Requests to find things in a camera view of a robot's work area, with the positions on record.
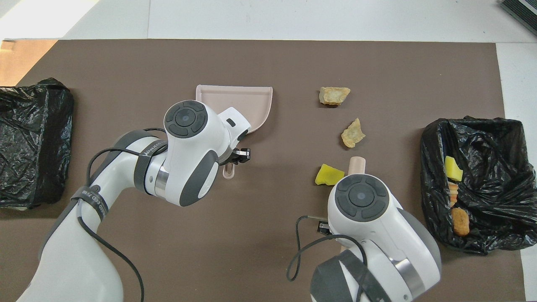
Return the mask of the bright yellow sponge piece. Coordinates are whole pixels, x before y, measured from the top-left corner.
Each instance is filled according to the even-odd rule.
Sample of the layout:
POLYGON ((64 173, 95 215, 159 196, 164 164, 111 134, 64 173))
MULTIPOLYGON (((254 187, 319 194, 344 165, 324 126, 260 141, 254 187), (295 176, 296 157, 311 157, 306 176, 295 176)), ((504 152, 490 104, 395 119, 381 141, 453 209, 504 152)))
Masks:
POLYGON ((315 177, 316 185, 336 185, 345 176, 345 172, 323 163, 315 177))

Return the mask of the beige plastic dustpan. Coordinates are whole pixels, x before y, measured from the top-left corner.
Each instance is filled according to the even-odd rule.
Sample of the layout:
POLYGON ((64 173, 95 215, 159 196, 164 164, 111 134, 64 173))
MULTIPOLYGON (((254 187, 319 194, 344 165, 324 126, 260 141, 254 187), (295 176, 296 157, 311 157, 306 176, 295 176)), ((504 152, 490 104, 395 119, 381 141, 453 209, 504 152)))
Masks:
MULTIPOLYGON (((219 156, 227 148, 247 148, 242 140, 266 122, 272 104, 271 87, 211 86, 198 85, 196 106, 200 118, 196 119, 196 130, 202 142, 210 150, 208 177, 213 180, 220 169, 219 156)), ((234 161, 225 164, 224 178, 234 177, 234 161)))

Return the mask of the beige brush with black bristles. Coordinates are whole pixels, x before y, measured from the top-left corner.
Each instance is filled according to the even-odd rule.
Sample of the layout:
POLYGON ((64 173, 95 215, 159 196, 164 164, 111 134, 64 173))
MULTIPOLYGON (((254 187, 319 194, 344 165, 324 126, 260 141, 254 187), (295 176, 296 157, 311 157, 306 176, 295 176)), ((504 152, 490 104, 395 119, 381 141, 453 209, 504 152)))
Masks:
MULTIPOLYGON (((365 174, 365 166, 366 166, 366 160, 364 159, 364 157, 353 156, 353 157, 351 157, 351 159, 349 161, 349 167, 348 167, 348 170, 347 170, 347 175, 348 174, 365 174)), ((339 183, 341 183, 342 180, 340 180, 337 183, 336 187, 338 187, 339 183)), ((341 252, 344 252, 347 249, 348 249, 348 247, 346 245, 342 244, 341 252)))

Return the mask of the orange sponge piece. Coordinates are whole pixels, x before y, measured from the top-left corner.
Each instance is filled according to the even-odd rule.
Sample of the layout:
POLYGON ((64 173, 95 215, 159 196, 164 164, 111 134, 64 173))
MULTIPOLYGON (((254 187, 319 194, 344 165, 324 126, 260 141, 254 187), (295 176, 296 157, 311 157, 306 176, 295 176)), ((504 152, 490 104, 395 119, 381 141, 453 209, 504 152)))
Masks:
POLYGON ((460 237, 466 237, 470 233, 468 213, 462 208, 452 208, 451 218, 454 233, 460 237))

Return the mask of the green and yellow sponge piece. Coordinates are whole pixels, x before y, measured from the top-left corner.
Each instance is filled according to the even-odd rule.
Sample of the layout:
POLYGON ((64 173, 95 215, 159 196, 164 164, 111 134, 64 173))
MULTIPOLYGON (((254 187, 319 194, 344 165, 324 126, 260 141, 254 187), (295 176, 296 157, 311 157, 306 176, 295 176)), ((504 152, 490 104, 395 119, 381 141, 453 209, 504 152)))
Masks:
POLYGON ((462 181, 462 176, 464 175, 463 170, 458 166, 454 157, 446 156, 445 157, 445 170, 446 176, 454 181, 462 181))

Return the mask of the open bin with black bag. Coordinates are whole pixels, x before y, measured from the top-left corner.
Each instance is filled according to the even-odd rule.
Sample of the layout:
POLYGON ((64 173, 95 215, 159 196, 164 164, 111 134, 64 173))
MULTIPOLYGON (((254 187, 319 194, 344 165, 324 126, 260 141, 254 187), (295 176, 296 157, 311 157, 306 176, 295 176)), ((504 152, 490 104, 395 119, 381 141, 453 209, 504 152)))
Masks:
POLYGON ((537 244, 537 183, 524 128, 513 119, 438 119, 420 140, 422 211, 430 233, 462 252, 487 255, 537 244), (455 158, 462 181, 446 176, 445 157, 455 158), (470 233, 454 233, 448 181, 469 215, 470 233))

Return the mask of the box bin with black bag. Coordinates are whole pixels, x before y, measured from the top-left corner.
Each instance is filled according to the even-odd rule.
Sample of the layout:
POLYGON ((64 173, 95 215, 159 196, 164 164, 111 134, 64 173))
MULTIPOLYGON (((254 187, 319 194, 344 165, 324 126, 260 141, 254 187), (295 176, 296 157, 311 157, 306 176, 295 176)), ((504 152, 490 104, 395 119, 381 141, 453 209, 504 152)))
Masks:
POLYGON ((0 87, 0 208, 54 204, 71 159, 74 97, 55 78, 0 87))

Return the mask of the brown table mat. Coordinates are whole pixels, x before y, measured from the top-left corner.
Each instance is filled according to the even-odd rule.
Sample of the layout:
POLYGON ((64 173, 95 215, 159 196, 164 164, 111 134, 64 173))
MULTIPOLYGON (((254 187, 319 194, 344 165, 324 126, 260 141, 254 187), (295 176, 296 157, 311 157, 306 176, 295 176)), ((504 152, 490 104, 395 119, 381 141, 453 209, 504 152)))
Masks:
POLYGON ((305 252, 296 281, 295 220, 326 215, 322 163, 347 170, 363 156, 405 210, 423 220, 420 137, 439 118, 504 116, 497 47, 484 43, 233 40, 59 41, 15 82, 53 77, 75 98, 72 158, 56 204, 0 209, 0 302, 15 302, 38 267, 38 252, 88 161, 124 133, 162 126, 196 86, 271 86, 270 114, 242 145, 252 159, 218 176, 209 195, 180 208, 125 190, 98 233, 139 269, 146 302, 309 302, 315 267, 336 241, 305 252), (347 87, 339 106, 320 87, 347 87), (356 118, 366 137, 341 134, 356 118))

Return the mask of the dark ribbed device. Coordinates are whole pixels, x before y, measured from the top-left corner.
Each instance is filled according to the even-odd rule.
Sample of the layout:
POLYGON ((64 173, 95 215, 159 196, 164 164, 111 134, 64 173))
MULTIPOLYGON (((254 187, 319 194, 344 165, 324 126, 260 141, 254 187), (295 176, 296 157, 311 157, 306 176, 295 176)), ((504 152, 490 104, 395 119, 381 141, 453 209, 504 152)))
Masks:
POLYGON ((537 36, 537 0, 500 0, 500 7, 537 36))

